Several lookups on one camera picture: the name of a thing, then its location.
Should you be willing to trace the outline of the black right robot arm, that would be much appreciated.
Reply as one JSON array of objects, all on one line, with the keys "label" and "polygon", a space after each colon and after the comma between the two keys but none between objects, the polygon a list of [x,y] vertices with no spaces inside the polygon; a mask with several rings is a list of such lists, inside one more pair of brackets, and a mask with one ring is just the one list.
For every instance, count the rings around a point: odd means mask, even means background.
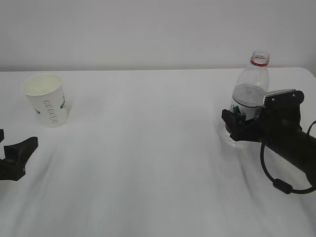
[{"label": "black right robot arm", "polygon": [[[261,143],[261,167],[273,186],[285,194],[309,194],[316,190],[316,139],[300,126],[300,108],[263,109],[258,118],[246,120],[244,115],[222,110],[222,119],[234,141]],[[294,189],[290,184],[273,178],[264,161],[269,148],[305,173],[311,187]]]}]

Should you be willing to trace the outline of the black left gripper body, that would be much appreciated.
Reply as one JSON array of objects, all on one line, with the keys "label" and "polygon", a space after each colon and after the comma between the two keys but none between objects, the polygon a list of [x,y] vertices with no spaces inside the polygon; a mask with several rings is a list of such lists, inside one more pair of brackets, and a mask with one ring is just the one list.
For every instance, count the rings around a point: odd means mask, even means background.
[{"label": "black left gripper body", "polygon": [[0,180],[18,181],[25,174],[25,163],[10,159],[0,160]]}]

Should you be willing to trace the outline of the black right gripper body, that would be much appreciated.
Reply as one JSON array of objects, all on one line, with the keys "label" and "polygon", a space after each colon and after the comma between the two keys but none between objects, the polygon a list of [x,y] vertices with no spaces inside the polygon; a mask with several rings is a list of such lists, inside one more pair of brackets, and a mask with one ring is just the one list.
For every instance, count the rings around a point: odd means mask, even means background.
[{"label": "black right gripper body", "polygon": [[300,106],[257,109],[243,115],[243,141],[267,146],[298,146],[303,142]]}]

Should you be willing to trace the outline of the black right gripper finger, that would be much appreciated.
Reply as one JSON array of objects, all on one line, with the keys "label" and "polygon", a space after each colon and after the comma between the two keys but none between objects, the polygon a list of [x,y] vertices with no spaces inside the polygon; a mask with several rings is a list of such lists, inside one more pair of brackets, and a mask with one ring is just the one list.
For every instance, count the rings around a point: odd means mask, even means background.
[{"label": "black right gripper finger", "polygon": [[225,122],[230,137],[234,141],[248,141],[248,122],[245,115],[238,115],[229,110],[223,109],[221,118]]}]

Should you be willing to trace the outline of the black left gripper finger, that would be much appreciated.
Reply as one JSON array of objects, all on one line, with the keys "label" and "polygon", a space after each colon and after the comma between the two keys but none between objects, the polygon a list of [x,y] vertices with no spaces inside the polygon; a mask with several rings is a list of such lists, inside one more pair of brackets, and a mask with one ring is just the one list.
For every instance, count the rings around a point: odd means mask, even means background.
[{"label": "black left gripper finger", "polygon": [[20,143],[4,146],[4,162],[25,165],[38,147],[38,138],[30,137]]},{"label": "black left gripper finger", "polygon": [[0,142],[4,140],[4,130],[0,129]]}]

